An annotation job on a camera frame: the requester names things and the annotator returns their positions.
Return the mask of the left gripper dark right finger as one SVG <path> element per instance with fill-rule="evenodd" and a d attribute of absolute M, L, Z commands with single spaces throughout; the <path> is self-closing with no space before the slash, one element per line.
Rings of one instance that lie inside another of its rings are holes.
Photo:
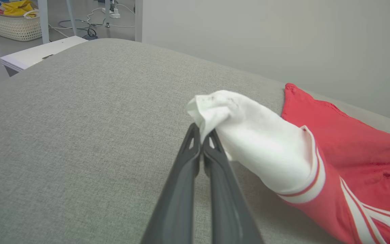
<path fill-rule="evenodd" d="M 204 171 L 211 186 L 212 243 L 264 243 L 215 130 L 204 140 Z"/>

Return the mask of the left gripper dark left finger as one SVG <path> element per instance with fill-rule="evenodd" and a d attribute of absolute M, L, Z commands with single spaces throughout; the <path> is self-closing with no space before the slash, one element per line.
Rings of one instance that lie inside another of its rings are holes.
<path fill-rule="evenodd" d="M 142 244 L 192 244 L 194 186 L 199 173 L 201 137 L 192 123 L 142 237 Z"/>

